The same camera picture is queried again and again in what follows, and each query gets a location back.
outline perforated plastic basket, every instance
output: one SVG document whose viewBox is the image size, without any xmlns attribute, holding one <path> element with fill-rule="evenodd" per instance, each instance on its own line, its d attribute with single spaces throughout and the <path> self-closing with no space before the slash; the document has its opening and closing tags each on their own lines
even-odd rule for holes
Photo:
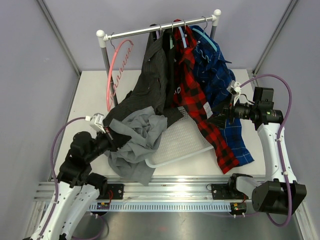
<svg viewBox="0 0 320 240">
<path fill-rule="evenodd" d="M 145 160 L 151 168 L 157 168 L 213 149 L 213 146 L 202 136 L 196 122 L 188 115 L 185 108 L 179 107 L 178 109 L 183 117 L 162 133 L 158 150 L 151 158 Z"/>
</svg>

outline wall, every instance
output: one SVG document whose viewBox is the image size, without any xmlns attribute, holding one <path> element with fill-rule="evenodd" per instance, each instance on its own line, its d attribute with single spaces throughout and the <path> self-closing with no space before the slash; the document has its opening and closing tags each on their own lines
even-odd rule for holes
<svg viewBox="0 0 320 240">
<path fill-rule="evenodd" d="M 175 19 L 222 15 L 216 31 L 231 68 L 253 68 L 267 45 L 290 0 L 46 0 L 46 3 L 81 70 L 103 70 L 96 31 L 108 35 L 166 24 Z M 126 69 L 141 69 L 147 34 L 132 36 L 134 48 Z M 117 46 L 121 39 L 112 43 Z M 109 58 L 114 49 L 107 44 Z M 119 68 L 122 56 L 116 67 Z"/>
<path fill-rule="evenodd" d="M 0 8 L 0 239 L 21 240 L 77 77 L 35 0 Z"/>
<path fill-rule="evenodd" d="M 299 1 L 259 72 L 277 74 L 291 87 L 285 142 L 292 169 L 307 187 L 305 200 L 315 226 L 320 225 L 319 9 L 318 0 Z M 274 88 L 275 106 L 287 109 L 288 94 L 281 82 L 264 79 L 258 83 Z"/>
</svg>

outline plaid shirt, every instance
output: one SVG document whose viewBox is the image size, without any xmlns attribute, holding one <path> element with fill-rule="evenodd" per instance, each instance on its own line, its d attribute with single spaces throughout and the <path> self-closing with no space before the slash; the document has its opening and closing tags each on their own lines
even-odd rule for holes
<svg viewBox="0 0 320 240">
<path fill-rule="evenodd" d="M 226 63 L 229 62 L 224 59 L 219 45 L 206 33 L 202 36 L 204 31 L 201 27 L 194 25 L 190 28 L 197 41 L 193 51 L 195 64 L 192 72 L 210 106 L 214 107 L 229 95 L 227 87 L 236 78 L 234 73 L 227 68 Z M 229 125 L 227 121 L 226 128 L 220 131 L 227 145 L 239 160 L 239 166 L 254 161 L 242 139 L 242 126 L 239 119 L 235 119 L 232 125 Z"/>
<path fill-rule="evenodd" d="M 190 117 L 196 122 L 201 134 L 214 147 L 218 166 L 225 174 L 238 166 L 239 161 L 227 146 L 220 130 L 212 123 L 206 121 L 207 113 L 204 109 L 204 104 L 207 102 L 207 99 L 192 73 L 195 65 L 193 50 L 197 42 L 189 27 L 185 29 L 187 48 L 184 48 L 182 45 L 179 29 L 175 28 L 173 33 L 177 40 L 175 46 L 175 59 L 177 61 L 174 66 L 174 80 L 176 88 L 180 88 L 173 96 L 173 106 L 184 106 Z"/>
</svg>

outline clothing rack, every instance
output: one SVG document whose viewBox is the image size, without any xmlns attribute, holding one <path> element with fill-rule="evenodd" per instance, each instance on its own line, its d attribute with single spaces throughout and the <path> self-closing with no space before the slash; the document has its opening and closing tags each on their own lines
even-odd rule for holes
<svg viewBox="0 0 320 240">
<path fill-rule="evenodd" d="M 221 11 L 219 9 L 216 9 L 216 10 L 214 10 L 213 15 L 211 15 L 209 17 L 203 16 L 201 18 L 196 18 L 196 19 L 191 19 L 191 20 L 182 20 L 182 21 L 176 21 L 176 22 L 166 23 L 166 24 L 162 24 L 162 25 L 149 26 L 146 28 L 126 31 L 126 32 L 121 32 L 121 33 L 113 33 L 111 35 L 105 34 L 105 32 L 103 30 L 98 30 L 96 32 L 96 36 L 98 37 L 99 46 L 102 51 L 106 74 L 108 75 L 109 71 L 110 71 L 110 62 L 109 62 L 108 52 L 107 52 L 107 41 L 109 41 L 111 39 L 119 39 L 119 38 L 139 35 L 139 34 L 146 34 L 146 33 L 154 32 L 154 31 L 162 31 L 162 30 L 170 29 L 170 28 L 173 29 L 173 28 L 182 27 L 182 26 L 200 24 L 200 23 L 204 23 L 204 22 L 212 22 L 210 37 L 212 39 L 214 39 L 220 15 L 221 15 Z M 116 105 L 118 105 L 118 100 L 117 100 L 117 96 L 115 94 L 114 81 L 112 78 L 111 78 L 110 84 L 111 84 L 111 86 L 110 86 L 111 92 L 114 95 L 113 102 L 114 102 L 114 105 L 116 106 Z"/>
</svg>

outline gray fabric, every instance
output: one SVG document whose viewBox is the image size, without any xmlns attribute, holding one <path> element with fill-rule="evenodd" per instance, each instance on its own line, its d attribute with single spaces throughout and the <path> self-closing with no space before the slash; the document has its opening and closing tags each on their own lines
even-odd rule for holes
<svg viewBox="0 0 320 240">
<path fill-rule="evenodd" d="M 113 119 L 109 127 L 131 139 L 118 151 L 107 151 L 110 167 L 121 177 L 148 185 L 155 169 L 145 159 L 159 148 L 162 132 L 167 129 L 167 118 L 156 115 L 152 106 L 135 111 L 122 122 Z"/>
<path fill-rule="evenodd" d="M 154 40 L 152 32 L 149 34 L 137 84 L 128 98 L 111 109 L 103 120 L 104 126 L 109 126 L 113 119 L 122 121 L 129 114 L 149 106 L 157 115 L 165 113 L 168 64 L 163 50 L 163 37 L 164 34 L 161 34 L 159 39 Z M 168 127 L 183 117 L 177 108 L 169 110 L 165 116 L 168 118 Z"/>
</svg>

